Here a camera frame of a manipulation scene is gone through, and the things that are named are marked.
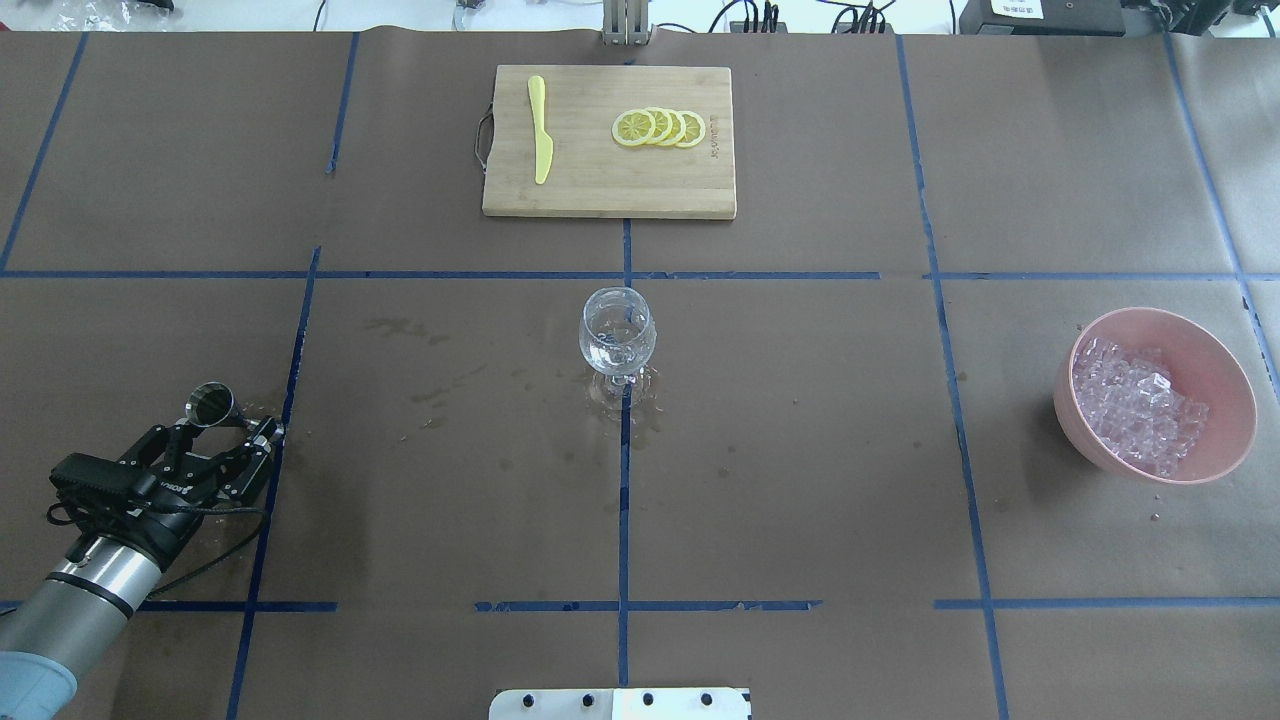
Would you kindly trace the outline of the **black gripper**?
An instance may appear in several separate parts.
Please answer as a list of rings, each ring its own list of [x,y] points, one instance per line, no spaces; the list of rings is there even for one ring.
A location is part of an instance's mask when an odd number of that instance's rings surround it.
[[[285,429],[276,418],[239,418],[241,430],[198,428],[188,421],[147,429],[118,462],[152,477],[143,492],[152,507],[247,507],[275,466]]]

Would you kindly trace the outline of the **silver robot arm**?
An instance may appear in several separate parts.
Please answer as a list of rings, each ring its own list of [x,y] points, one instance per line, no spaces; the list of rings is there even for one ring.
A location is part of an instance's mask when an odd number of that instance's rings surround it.
[[[196,454],[204,433],[189,420],[147,429],[115,459],[65,456],[50,474],[56,500],[46,519],[79,534],[23,603],[3,615],[1,711],[50,719],[141,606],[174,588],[166,571],[207,518],[250,515],[284,437],[273,416],[243,424],[220,454]]]

